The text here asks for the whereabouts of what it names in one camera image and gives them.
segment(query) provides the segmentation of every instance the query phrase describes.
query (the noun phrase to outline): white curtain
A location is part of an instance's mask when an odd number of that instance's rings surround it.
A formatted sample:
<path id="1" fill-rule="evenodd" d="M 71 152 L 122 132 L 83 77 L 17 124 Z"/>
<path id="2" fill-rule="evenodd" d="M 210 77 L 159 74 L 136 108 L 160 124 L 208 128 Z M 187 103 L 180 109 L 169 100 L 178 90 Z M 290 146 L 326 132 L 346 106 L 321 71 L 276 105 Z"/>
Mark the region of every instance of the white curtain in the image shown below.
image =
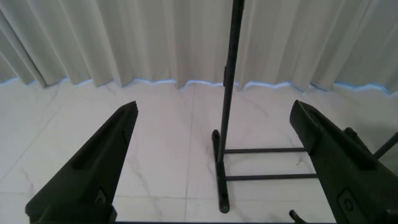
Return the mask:
<path id="1" fill-rule="evenodd" d="M 232 1 L 0 0 L 0 82 L 222 82 Z M 398 90 L 398 1 L 246 1 L 236 81 Z"/>

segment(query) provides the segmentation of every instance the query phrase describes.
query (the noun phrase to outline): floor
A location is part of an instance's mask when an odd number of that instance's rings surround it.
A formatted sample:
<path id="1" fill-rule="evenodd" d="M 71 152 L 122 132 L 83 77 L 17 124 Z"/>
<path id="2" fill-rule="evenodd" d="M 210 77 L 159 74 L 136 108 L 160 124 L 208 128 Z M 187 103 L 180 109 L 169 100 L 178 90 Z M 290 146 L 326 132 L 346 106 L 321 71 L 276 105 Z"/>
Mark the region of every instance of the floor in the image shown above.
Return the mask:
<path id="1" fill-rule="evenodd" d="M 289 124 L 295 100 L 341 128 L 351 126 L 375 151 L 398 130 L 398 95 L 335 85 L 301 93 L 289 85 L 234 91 L 228 148 L 301 146 Z M 223 87 L 189 83 L 68 81 L 42 89 L 18 80 L 0 86 L 0 223 L 28 223 L 25 204 L 121 105 L 139 116 L 116 191 L 118 220 L 176 222 L 334 222 L 318 180 L 228 184 L 231 211 L 218 211 L 211 132 L 221 124 Z M 398 150 L 381 160 L 395 173 Z M 226 156 L 228 174 L 313 172 L 305 153 Z"/>

